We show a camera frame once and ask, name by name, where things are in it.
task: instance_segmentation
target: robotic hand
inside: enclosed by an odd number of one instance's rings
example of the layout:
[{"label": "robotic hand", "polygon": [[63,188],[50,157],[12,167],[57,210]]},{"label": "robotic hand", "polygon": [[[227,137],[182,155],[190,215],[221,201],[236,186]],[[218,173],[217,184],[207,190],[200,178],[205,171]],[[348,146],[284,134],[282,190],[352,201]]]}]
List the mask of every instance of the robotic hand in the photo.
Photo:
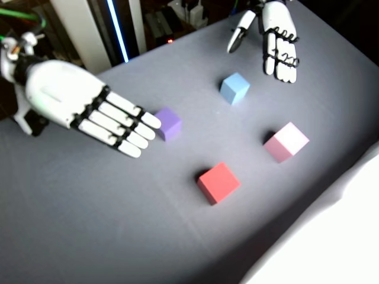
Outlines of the robotic hand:
[{"label": "robotic hand", "polygon": [[227,52],[232,53],[238,49],[248,28],[260,12],[266,36],[265,73],[272,75],[275,71],[277,79],[294,83],[297,77],[296,68],[300,62],[296,57],[294,45],[298,37],[291,14],[283,0],[267,1],[261,11],[259,9],[255,9],[255,12],[247,11],[229,41]]},{"label": "robotic hand", "polygon": [[2,40],[0,64],[1,75],[15,84],[18,112],[14,119],[24,132],[35,134],[29,118],[37,116],[42,122],[47,118],[135,158],[155,138],[151,128],[160,127],[158,118],[84,69],[33,56],[37,44],[33,33],[23,35],[25,54],[18,53],[19,43],[11,37]]}]

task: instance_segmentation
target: light blue cube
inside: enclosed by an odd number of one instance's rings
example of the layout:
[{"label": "light blue cube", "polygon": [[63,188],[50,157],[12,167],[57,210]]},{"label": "light blue cube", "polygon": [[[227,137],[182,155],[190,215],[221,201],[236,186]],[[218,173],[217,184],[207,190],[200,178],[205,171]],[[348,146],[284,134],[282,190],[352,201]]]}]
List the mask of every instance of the light blue cube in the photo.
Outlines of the light blue cube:
[{"label": "light blue cube", "polygon": [[240,74],[234,73],[223,81],[220,92],[228,103],[234,105],[246,95],[249,88],[249,82]]}]

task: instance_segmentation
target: cube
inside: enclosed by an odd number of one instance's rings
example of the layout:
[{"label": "cube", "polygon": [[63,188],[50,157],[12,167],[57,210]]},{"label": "cube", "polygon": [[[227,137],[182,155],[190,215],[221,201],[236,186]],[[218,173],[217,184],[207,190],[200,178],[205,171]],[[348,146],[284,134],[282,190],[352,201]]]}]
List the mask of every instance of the cube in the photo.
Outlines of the cube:
[{"label": "cube", "polygon": [[249,88],[249,82],[235,73],[223,81],[220,92],[228,103],[233,105],[246,95]]},{"label": "cube", "polygon": [[309,139],[290,122],[272,136],[264,147],[281,163],[295,156],[308,142]]},{"label": "cube", "polygon": [[163,108],[155,114],[162,123],[158,135],[165,141],[177,135],[182,128],[182,120],[171,109]]},{"label": "cube", "polygon": [[211,205],[217,204],[235,191],[240,182],[228,169],[225,163],[219,163],[197,181],[197,185]]}]

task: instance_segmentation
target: table surface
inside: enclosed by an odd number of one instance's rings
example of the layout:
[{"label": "table surface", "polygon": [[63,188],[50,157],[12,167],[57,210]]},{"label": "table surface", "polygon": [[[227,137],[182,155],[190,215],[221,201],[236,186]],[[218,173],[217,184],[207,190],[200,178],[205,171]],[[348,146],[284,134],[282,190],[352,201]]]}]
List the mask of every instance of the table surface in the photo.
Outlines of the table surface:
[{"label": "table surface", "polygon": [[[138,160],[54,124],[32,138],[2,121],[0,282],[190,280],[378,131],[379,68],[302,4],[289,9],[301,37],[294,85],[263,73],[257,23],[226,53],[240,15],[101,74],[135,104],[183,120]],[[234,72],[251,87],[230,106],[219,87]],[[310,142],[278,164],[262,142],[290,121]],[[195,177],[219,162],[242,185],[210,206]]]}]

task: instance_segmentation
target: green cable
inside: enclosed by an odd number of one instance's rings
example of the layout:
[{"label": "green cable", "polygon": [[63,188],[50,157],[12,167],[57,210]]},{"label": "green cable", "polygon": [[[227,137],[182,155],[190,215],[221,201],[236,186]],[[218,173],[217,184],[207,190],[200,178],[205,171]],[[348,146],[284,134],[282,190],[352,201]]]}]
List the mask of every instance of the green cable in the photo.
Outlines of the green cable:
[{"label": "green cable", "polygon": [[26,20],[32,20],[32,21],[38,21],[39,18],[36,15],[31,15],[23,12],[17,12],[13,10],[7,10],[0,8],[0,15],[4,16],[10,16],[10,17],[16,17],[16,18],[21,18],[21,19],[26,19]]}]

